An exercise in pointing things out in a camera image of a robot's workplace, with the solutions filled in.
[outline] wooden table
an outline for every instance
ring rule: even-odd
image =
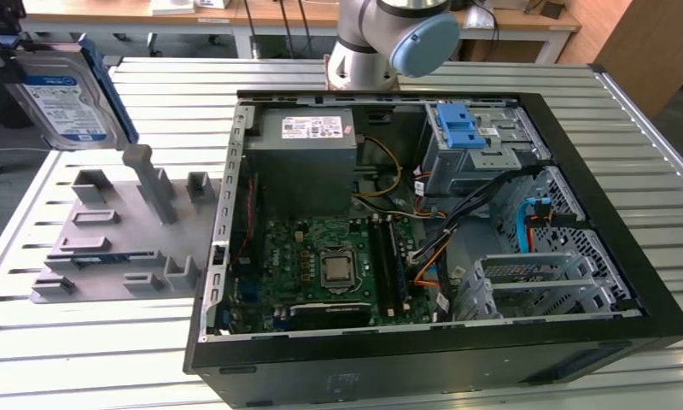
[[[38,32],[155,32],[232,34],[240,58],[251,58],[251,25],[244,3],[235,0],[228,9],[199,9],[194,15],[152,16],[150,0],[24,0],[28,18],[24,27]],[[248,0],[256,34],[287,35],[279,2]],[[305,3],[312,36],[336,37],[339,6]],[[496,10],[501,40],[545,42],[537,63],[555,63],[580,23],[568,12],[560,20],[525,15],[519,10]],[[305,35],[296,0],[287,0],[287,16],[293,35]],[[467,12],[456,13],[461,25]],[[464,39],[489,40],[493,30],[461,29]]]

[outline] yellow cable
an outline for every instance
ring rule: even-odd
[[[385,189],[385,190],[379,190],[377,192],[359,192],[357,194],[352,194],[352,196],[361,196],[361,197],[369,197],[369,196],[383,196],[385,195],[388,192],[392,192],[397,186],[400,185],[400,181],[403,180],[403,167],[400,166],[400,161],[397,160],[397,157],[396,155],[392,153],[392,151],[389,150],[389,148],[385,146],[384,143],[380,142],[379,139],[376,138],[372,138],[372,137],[368,137],[365,136],[365,139],[369,139],[371,141],[373,141],[377,146],[383,149],[383,151],[385,151],[385,153],[389,155],[389,157],[392,158],[392,161],[396,163],[396,168],[397,168],[397,176],[396,176],[396,182],[393,183],[393,185]]]

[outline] ram slot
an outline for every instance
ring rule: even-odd
[[[397,280],[396,242],[389,222],[371,221],[368,224],[371,256],[373,260],[375,287],[380,315],[392,317],[403,312],[404,300]]]

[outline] black cable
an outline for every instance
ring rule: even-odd
[[[524,9],[524,13],[528,15],[532,11],[535,11],[535,9],[539,7],[539,5],[544,2],[545,2],[545,0],[539,0],[537,4],[535,4],[532,7],[528,7],[527,9]]]
[[[419,257],[427,254],[433,248],[444,242],[444,240],[453,234],[460,227],[460,219],[476,211],[483,205],[485,205],[496,196],[499,189],[515,178],[520,178],[527,175],[537,175],[543,170],[541,165],[529,165],[521,169],[507,171],[497,175],[495,179],[487,181],[468,196],[461,200],[456,208],[451,211],[448,218],[444,222],[443,232],[432,238],[427,244],[423,245],[420,250],[415,253]]]
[[[256,26],[254,25],[254,17],[251,16],[251,8],[248,7],[248,0],[243,0],[243,4],[247,6],[248,25],[251,26],[251,35],[256,41]]]
[[[243,4],[247,7],[248,25],[251,26],[251,54],[256,58],[256,25],[254,24],[254,16],[251,15],[251,8],[248,7],[248,0],[243,0]]]
[[[299,8],[301,9],[301,17],[304,18],[304,29],[307,30],[307,46],[303,48],[301,53],[309,47],[309,52],[313,54],[315,50],[311,47],[311,32],[309,32],[309,22],[307,21],[307,11],[304,10],[304,0],[299,0]]]
[[[288,26],[288,17],[287,17],[287,6],[284,5],[284,0],[279,0],[282,5],[282,14],[284,15],[284,25],[287,26],[287,35],[288,35],[288,51],[292,54],[292,60],[296,58],[295,55],[295,40],[292,39],[292,29]]]
[[[437,284],[440,287],[440,292],[445,296],[445,299],[448,299],[448,311],[441,309],[441,313],[439,314],[437,321],[439,322],[448,322],[452,315],[451,315],[451,309],[453,304],[453,285],[452,285],[452,279],[451,275],[448,274],[448,249],[444,250],[440,257],[436,261],[436,269],[437,269]]]
[[[377,191],[384,190],[384,188],[383,188],[383,187],[381,187],[381,185],[380,185],[380,178],[376,178],[376,179],[375,179],[375,190],[377,190]],[[385,201],[388,201],[388,203],[389,203],[389,205],[392,206],[392,208],[393,208],[393,209],[396,209],[396,210],[399,210],[399,211],[405,212],[405,210],[404,210],[404,209],[401,209],[401,208],[397,206],[396,202],[392,200],[392,198],[389,197],[389,195],[388,195],[388,194],[385,194],[385,195],[380,195],[380,198],[383,198]]]
[[[387,214],[388,212],[397,212],[399,209],[395,208],[395,209],[384,209],[384,208],[380,208],[377,205],[375,205],[369,200],[367,200],[364,197],[361,196],[356,196],[355,197],[355,200],[356,201],[360,201],[363,202],[369,208],[375,209],[377,212],[380,212],[381,214]]]
[[[497,16],[493,14],[493,12],[485,8],[481,4],[479,4],[477,1],[473,1],[473,5],[480,8],[483,11],[489,13],[493,19],[493,34],[492,34],[492,46],[489,47],[489,53],[487,54],[487,58],[483,59],[483,62],[489,61],[489,59],[493,56],[493,51],[499,48],[499,42],[501,40],[501,30],[499,29],[499,20]]]

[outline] power supply label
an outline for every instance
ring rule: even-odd
[[[341,117],[287,117],[284,119],[284,139],[344,138]]]
[[[56,132],[72,141],[103,141],[107,130],[99,114],[83,98],[83,90],[71,76],[31,75],[26,89]]]

